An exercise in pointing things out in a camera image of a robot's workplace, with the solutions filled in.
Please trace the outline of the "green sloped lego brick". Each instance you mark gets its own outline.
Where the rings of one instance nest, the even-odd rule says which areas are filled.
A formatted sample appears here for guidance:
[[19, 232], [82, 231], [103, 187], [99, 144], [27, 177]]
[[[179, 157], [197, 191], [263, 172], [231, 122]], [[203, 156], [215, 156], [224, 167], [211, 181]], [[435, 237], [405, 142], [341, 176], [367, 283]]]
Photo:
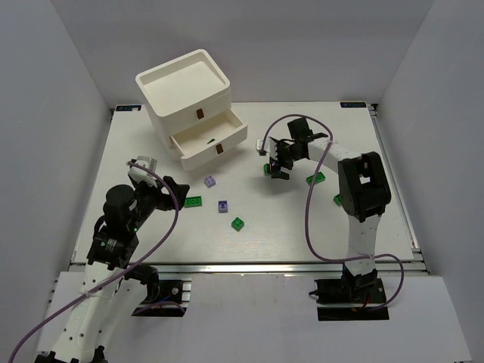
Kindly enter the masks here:
[[263, 166], [263, 172], [265, 176], [270, 176], [270, 165], [268, 163]]

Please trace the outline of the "green lego plate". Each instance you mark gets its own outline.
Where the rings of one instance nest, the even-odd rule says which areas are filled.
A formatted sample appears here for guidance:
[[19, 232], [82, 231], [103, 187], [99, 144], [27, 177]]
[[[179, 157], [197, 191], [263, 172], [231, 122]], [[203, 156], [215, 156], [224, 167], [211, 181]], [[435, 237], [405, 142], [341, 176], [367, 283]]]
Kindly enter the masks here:
[[201, 207], [203, 198], [201, 196], [187, 197], [185, 199], [185, 208]]

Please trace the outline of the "long green lego brick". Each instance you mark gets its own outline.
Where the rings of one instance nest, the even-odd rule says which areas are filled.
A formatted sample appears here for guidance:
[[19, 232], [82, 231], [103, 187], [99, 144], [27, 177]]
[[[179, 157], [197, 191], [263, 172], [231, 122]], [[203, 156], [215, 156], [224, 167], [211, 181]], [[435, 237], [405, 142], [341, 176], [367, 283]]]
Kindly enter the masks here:
[[326, 180], [326, 176], [324, 175], [323, 172], [318, 172], [317, 174], [310, 175], [306, 178], [306, 182], [308, 185], [312, 184], [319, 184], [321, 182], [324, 182]]

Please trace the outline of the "purple upside-down lego brick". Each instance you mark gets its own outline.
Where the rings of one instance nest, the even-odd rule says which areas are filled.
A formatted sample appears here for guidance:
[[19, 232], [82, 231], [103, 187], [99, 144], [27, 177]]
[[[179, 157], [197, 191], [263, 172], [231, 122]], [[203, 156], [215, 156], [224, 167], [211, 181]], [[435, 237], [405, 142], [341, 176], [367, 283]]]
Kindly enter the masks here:
[[228, 201], [227, 200], [219, 200], [218, 201], [218, 211], [219, 211], [219, 213], [227, 213], [228, 212]]

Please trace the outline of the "white drawer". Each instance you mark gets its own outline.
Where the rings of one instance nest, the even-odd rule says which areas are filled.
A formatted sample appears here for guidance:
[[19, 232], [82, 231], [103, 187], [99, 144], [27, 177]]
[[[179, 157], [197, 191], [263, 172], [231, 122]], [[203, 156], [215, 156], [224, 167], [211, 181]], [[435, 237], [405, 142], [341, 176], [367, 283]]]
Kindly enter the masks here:
[[185, 171], [194, 170], [247, 139], [248, 125], [232, 109], [175, 133], [169, 139]]

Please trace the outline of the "green square lego brick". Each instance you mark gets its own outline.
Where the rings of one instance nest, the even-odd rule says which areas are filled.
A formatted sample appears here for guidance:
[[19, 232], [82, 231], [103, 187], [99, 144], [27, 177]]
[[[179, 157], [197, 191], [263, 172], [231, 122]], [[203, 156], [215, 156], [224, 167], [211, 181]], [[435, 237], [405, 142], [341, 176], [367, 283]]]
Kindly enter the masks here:
[[244, 220], [242, 220], [239, 217], [236, 217], [232, 222], [231, 222], [231, 227], [236, 230], [240, 231], [243, 227], [245, 226]]

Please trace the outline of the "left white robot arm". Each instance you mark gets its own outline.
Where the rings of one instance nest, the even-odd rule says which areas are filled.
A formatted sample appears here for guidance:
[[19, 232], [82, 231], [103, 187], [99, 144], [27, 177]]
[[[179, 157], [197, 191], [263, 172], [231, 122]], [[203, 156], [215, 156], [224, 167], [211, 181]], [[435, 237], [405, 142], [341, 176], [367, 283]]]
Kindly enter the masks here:
[[107, 348], [135, 308], [157, 294], [159, 278], [149, 265], [129, 261], [139, 244], [137, 232], [155, 211], [179, 212], [189, 185], [173, 178], [129, 174], [130, 185], [108, 190], [95, 224], [80, 301], [70, 309], [64, 329], [37, 362], [106, 362]]

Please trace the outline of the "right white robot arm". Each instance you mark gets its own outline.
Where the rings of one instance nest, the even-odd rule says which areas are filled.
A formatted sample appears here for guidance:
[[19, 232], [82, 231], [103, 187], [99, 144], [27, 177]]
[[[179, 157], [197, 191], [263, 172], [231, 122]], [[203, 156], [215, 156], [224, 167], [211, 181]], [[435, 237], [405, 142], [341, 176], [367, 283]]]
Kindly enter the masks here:
[[324, 132], [315, 133], [308, 121], [317, 119], [292, 114], [287, 124], [290, 137], [276, 139], [264, 134], [256, 141], [256, 150], [268, 156], [266, 175], [288, 180], [287, 173], [299, 160], [317, 163], [314, 174], [322, 166], [335, 172], [338, 177], [341, 207], [349, 220], [348, 250], [344, 259], [328, 259], [310, 249], [317, 259], [343, 264], [343, 272], [357, 280], [376, 277], [375, 247], [377, 227], [386, 206], [391, 201], [391, 190], [381, 156], [375, 152], [358, 153], [349, 150], [334, 140], [332, 131], [325, 126]]

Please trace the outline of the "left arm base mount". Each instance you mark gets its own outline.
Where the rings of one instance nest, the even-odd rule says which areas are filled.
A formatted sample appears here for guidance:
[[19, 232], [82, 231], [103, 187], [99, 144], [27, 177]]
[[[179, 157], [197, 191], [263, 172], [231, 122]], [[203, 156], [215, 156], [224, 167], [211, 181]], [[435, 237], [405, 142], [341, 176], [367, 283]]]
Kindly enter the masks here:
[[191, 293], [191, 281], [187, 278], [161, 278], [156, 268], [138, 265], [124, 280], [136, 280], [142, 286], [144, 300], [133, 316], [182, 318], [185, 315]]

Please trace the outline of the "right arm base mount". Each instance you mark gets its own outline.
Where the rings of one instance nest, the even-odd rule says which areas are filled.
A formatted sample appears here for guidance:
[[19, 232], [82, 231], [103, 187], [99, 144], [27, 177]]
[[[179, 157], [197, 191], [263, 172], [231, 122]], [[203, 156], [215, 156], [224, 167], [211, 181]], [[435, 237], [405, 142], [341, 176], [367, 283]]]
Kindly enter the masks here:
[[338, 279], [318, 279], [309, 296], [319, 321], [388, 321], [386, 293], [377, 270], [354, 276], [348, 268]]

